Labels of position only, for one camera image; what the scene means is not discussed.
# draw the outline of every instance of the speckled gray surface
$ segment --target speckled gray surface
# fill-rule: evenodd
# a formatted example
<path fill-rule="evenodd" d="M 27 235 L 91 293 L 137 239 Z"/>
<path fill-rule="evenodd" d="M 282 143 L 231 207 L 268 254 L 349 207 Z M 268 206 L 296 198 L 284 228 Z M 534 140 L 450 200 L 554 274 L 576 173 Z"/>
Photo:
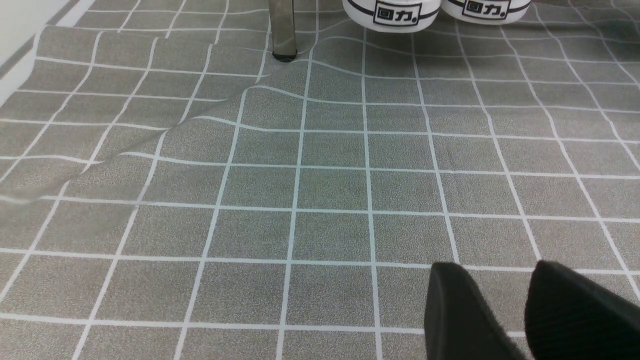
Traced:
<path fill-rule="evenodd" d="M 536 259 L 640 303 L 640 4 L 575 3 L 392 36 L 296 0 L 290 64 L 256 0 L 46 28 L 0 108 L 0 358 L 424 359 L 435 261 L 523 348 Z"/>

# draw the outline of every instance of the printed logo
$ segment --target printed logo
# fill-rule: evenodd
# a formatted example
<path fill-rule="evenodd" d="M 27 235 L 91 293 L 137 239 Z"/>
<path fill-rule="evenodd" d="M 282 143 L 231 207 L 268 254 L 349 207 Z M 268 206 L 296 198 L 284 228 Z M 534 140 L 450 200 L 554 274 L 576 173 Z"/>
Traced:
<path fill-rule="evenodd" d="M 376 1 L 373 12 L 373 23 L 384 26 L 416 26 L 420 20 L 422 3 L 418 4 L 389 4 Z"/>
<path fill-rule="evenodd" d="M 466 0 L 462 15 L 481 20 L 504 20 L 510 5 L 511 0 Z"/>

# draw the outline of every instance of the gray grid mat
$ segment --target gray grid mat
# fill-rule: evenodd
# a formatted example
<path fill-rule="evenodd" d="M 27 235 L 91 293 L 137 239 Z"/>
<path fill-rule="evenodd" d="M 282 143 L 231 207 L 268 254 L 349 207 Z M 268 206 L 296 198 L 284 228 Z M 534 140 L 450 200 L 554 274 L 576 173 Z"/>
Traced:
<path fill-rule="evenodd" d="M 523 348 L 539 258 L 640 304 L 640 6 L 553 3 L 410 36 L 297 1 L 285 65 L 254 0 L 46 28 L 0 108 L 0 357 L 424 359 L 435 261 Z"/>

